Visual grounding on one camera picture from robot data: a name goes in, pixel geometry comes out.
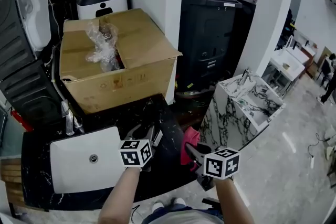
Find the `black marble countertop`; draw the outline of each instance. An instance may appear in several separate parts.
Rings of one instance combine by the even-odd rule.
[[[120,138],[148,118],[160,127],[163,137],[152,159],[150,172],[141,172],[135,202],[179,188],[196,179],[180,165],[183,131],[162,95],[154,95],[89,114],[83,120],[86,132],[117,126]],[[73,194],[55,194],[50,168],[50,143],[68,137],[65,123],[25,133],[22,145],[22,183],[28,206],[52,210],[94,210],[102,208],[112,188]]]

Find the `sink drain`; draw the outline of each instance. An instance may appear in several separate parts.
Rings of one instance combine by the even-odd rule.
[[[96,154],[93,154],[90,156],[90,163],[96,163],[98,161],[98,156]]]

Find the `open cardboard box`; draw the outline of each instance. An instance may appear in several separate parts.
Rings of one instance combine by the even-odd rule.
[[[88,22],[118,28],[116,44],[124,69],[104,73],[100,63],[86,61],[94,43]],[[154,94],[166,95],[177,56],[182,55],[141,9],[64,24],[60,77],[85,113],[93,113]]]

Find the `white box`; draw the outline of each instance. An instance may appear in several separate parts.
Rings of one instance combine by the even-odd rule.
[[[204,156],[203,174],[225,179],[239,172],[240,152],[227,147]]]
[[[148,139],[121,141],[119,152],[124,167],[143,167],[153,156]]]

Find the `white plastic bag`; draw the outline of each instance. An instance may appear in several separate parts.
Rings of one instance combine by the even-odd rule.
[[[103,72],[109,72],[120,69],[116,58],[117,49],[115,43],[118,39],[118,29],[113,24],[95,25],[88,23],[86,34],[95,43],[96,51],[88,54],[88,62],[100,62]]]

